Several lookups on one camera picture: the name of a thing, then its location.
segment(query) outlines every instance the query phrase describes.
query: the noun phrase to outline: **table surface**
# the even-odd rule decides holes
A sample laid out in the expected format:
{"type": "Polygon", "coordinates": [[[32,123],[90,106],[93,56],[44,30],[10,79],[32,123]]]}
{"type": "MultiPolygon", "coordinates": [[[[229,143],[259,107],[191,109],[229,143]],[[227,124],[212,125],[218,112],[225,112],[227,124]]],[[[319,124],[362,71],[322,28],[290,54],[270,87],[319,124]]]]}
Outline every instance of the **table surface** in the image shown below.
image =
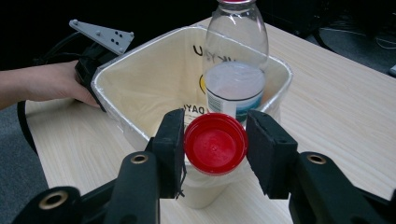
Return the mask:
{"type": "MultiPolygon", "coordinates": [[[[294,74],[280,123],[298,151],[330,157],[353,185],[389,200],[396,188],[396,79],[266,29],[270,54],[294,74]]],[[[27,102],[26,117],[50,188],[85,194],[116,178],[135,151],[107,113],[73,99],[27,102]]],[[[248,175],[204,209],[161,200],[161,223],[292,223],[288,203],[269,200],[248,175]]]]}

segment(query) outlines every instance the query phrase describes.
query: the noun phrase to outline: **wooden table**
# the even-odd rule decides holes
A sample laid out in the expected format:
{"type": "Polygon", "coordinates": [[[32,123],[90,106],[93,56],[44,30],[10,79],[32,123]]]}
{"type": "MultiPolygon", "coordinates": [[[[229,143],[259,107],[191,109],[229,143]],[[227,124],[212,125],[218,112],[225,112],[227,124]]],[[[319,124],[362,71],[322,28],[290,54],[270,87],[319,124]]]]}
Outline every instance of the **wooden table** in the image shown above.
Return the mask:
{"type": "MultiPolygon", "coordinates": [[[[267,25],[270,54],[294,73],[281,125],[335,161],[351,182],[387,200],[396,188],[396,79],[267,25]]],[[[26,116],[49,187],[85,194],[118,175],[134,151],[115,120],[71,99],[27,102],[26,116]]],[[[262,195],[254,175],[195,210],[161,200],[162,223],[291,223],[288,201],[262,195]]]]}

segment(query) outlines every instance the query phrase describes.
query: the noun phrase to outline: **bottle label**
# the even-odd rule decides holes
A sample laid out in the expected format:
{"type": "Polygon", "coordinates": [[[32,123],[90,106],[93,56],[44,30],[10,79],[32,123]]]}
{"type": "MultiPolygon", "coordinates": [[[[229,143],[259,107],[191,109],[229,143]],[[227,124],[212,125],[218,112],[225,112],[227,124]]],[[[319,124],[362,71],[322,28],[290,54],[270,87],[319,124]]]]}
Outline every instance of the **bottle label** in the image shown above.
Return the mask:
{"type": "Polygon", "coordinates": [[[205,74],[209,112],[244,121],[249,109],[260,105],[264,83],[264,73],[259,68],[240,62],[217,64],[205,74]]]}

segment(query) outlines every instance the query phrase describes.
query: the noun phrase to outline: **clear plastic bottle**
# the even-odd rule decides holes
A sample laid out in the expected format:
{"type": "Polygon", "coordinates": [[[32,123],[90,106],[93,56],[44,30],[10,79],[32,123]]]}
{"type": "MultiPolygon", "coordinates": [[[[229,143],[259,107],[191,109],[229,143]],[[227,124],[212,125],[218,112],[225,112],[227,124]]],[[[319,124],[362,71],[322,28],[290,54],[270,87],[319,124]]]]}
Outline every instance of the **clear plastic bottle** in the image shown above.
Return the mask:
{"type": "Polygon", "coordinates": [[[256,0],[218,2],[204,45],[207,106],[242,123],[262,101],[268,37],[256,0]]]}

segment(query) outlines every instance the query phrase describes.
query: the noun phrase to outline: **gray floor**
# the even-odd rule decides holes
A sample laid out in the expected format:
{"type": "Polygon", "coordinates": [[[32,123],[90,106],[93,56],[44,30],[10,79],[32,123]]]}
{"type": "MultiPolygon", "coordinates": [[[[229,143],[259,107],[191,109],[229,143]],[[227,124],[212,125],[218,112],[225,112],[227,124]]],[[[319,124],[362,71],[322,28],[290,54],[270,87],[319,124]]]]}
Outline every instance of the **gray floor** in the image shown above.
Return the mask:
{"type": "MultiPolygon", "coordinates": [[[[362,34],[333,28],[321,29],[320,35],[336,53],[384,76],[396,64],[396,39],[392,36],[380,36],[388,42],[378,44],[362,34]]],[[[313,36],[306,40],[317,44],[313,36]]],[[[21,133],[15,105],[0,111],[0,150],[0,223],[8,224],[38,192],[48,188],[39,159],[21,133]]]]}

